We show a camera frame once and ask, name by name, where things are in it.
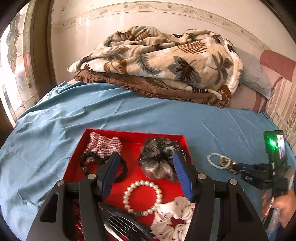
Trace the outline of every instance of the white scrunchie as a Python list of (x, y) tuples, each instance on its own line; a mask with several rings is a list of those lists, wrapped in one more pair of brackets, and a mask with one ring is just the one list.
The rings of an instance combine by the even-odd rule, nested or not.
[[(186, 237), (195, 203), (191, 203), (185, 197), (176, 197), (174, 201), (166, 204), (160, 204), (157, 212), (154, 212), (154, 220), (150, 229), (161, 241), (183, 241)], [(170, 218), (182, 219), (185, 224), (177, 224), (175, 228), (171, 227)]]

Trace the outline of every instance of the white wall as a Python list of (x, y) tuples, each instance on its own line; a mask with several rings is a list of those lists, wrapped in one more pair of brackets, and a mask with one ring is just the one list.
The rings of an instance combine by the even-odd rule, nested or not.
[(270, 48), (296, 60), (293, 39), (259, 0), (170, 2), (55, 0), (52, 55), (58, 83), (73, 77), (65, 70), (72, 62), (94, 49), (111, 33), (133, 25), (154, 26), (174, 34), (181, 34), (188, 28), (209, 29), (257, 57), (260, 51)]

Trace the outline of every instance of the white bead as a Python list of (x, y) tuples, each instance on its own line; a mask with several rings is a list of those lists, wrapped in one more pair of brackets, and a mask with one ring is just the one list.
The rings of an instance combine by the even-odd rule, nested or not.
[(143, 212), (142, 212), (142, 215), (143, 215), (143, 216), (148, 216), (148, 212), (147, 212), (147, 211), (143, 211)]

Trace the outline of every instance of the gray pillow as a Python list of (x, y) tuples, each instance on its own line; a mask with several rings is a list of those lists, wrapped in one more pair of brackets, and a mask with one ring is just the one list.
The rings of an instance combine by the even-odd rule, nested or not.
[(241, 58), (244, 67), (240, 82), (269, 99), (271, 95), (270, 81), (264, 74), (259, 60), (240, 48), (235, 47), (234, 49)]

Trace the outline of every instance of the pink checkered scrunchie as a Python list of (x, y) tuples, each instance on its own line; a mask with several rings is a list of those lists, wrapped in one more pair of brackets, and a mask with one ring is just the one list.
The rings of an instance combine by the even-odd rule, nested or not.
[[(117, 151), (121, 156), (122, 144), (118, 137), (113, 137), (109, 139), (105, 136), (101, 136), (95, 132), (89, 134), (90, 143), (87, 144), (85, 152), (95, 152), (99, 157), (104, 158), (105, 156), (110, 156), (113, 151)], [(88, 157), (86, 163), (94, 162), (93, 157)]]

